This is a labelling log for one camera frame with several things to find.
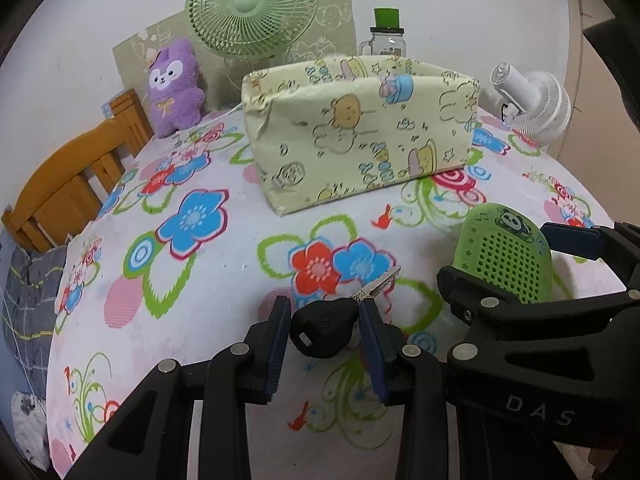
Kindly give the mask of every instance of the green lid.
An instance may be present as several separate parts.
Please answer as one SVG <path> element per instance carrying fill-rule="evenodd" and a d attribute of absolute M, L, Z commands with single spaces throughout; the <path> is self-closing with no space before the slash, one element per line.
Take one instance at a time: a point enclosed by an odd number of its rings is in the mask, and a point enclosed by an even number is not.
<path fill-rule="evenodd" d="M 400 11 L 398 9 L 373 9 L 376 27 L 400 28 Z"/>
<path fill-rule="evenodd" d="M 537 226 L 499 204 L 466 215 L 453 267 L 512 292 L 522 303 L 551 300 L 551 251 Z"/>

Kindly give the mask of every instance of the panda print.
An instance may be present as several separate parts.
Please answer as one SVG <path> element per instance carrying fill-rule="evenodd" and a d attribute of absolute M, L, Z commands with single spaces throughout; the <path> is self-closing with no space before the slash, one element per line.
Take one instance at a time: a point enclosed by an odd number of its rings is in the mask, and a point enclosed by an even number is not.
<path fill-rule="evenodd" d="M 498 208 L 500 217 L 495 219 L 496 225 L 502 227 L 508 232 L 516 235 L 526 243 L 533 242 L 533 236 L 531 235 L 531 229 L 527 227 L 522 216 L 509 211 L 507 208 Z"/>

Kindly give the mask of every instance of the white cloth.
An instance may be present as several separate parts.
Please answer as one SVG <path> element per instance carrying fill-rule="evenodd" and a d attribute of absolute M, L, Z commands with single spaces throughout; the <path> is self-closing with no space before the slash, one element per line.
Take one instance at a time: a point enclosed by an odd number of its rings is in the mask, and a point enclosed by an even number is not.
<path fill-rule="evenodd" d="M 15 392 L 11 398 L 15 441 L 29 461 L 40 469 L 49 468 L 47 405 L 44 399 Z"/>
<path fill-rule="evenodd" d="M 510 206 L 537 225 L 611 225 L 556 161 L 482 110 L 479 121 L 464 171 L 283 218 L 258 184 L 241 111 L 152 140 L 78 237 L 84 263 L 65 266 L 77 265 L 78 276 L 66 292 L 61 285 L 47 382 L 60 475 L 157 362 L 211 359 L 265 319 L 278 293 L 296 306 L 348 296 L 398 264 L 400 279 L 378 306 L 443 358 L 466 326 L 443 304 L 435 276 L 476 203 Z M 554 270 L 556 298 L 623 288 L 602 262 L 554 254 Z M 248 408 L 253 476 L 392 478 L 401 415 L 376 402 L 355 348 L 312 360 L 289 344 L 272 403 Z"/>

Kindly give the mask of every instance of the wooden headboard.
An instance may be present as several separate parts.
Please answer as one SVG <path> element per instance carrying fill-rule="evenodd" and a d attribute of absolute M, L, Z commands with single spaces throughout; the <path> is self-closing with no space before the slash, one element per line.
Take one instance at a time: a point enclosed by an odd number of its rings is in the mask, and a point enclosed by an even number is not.
<path fill-rule="evenodd" d="M 53 247 L 49 238 L 63 245 L 67 234 L 80 234 L 102 206 L 83 171 L 91 169 L 110 193 L 124 173 L 114 150 L 124 144 L 136 156 L 151 139 L 151 126 L 133 90 L 110 104 L 114 117 L 45 160 L 24 186 L 14 209 L 7 208 L 2 215 L 7 230 L 25 249 L 44 252 Z"/>

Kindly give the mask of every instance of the plaid blanket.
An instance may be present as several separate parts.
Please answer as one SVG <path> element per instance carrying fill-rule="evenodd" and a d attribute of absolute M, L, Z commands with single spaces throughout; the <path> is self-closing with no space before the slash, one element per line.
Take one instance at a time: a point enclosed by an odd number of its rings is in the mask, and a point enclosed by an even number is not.
<path fill-rule="evenodd" d="M 27 371 L 33 393 L 46 396 L 47 367 L 66 246 L 41 254 L 16 247 L 4 287 L 2 333 Z"/>

